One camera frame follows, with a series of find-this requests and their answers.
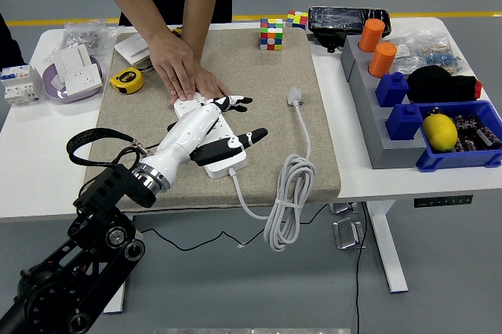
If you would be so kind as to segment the person's left hand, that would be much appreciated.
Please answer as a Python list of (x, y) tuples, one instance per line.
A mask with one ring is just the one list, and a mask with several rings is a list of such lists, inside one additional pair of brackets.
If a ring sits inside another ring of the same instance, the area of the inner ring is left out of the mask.
[(229, 88), (216, 75), (198, 65), (195, 67), (195, 88), (207, 99), (231, 94)]

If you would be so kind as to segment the person's right hand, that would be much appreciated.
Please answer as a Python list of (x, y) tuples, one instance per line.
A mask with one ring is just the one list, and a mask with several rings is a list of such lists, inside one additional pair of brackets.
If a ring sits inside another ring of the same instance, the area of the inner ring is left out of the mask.
[(153, 67), (172, 101), (191, 100), (195, 94), (193, 56), (189, 46), (164, 27), (145, 38)]

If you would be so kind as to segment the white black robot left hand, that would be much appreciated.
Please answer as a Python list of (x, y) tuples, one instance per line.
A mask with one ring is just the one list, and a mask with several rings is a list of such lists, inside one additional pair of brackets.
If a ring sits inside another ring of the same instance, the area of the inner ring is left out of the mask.
[(134, 176), (153, 193), (165, 192), (174, 185), (179, 165), (190, 160), (199, 166), (234, 157), (267, 135), (265, 128), (239, 136), (228, 136), (206, 143), (219, 116), (225, 111), (245, 112), (252, 99), (245, 96), (224, 96), (207, 100), (184, 114), (168, 131), (152, 156), (140, 160)]

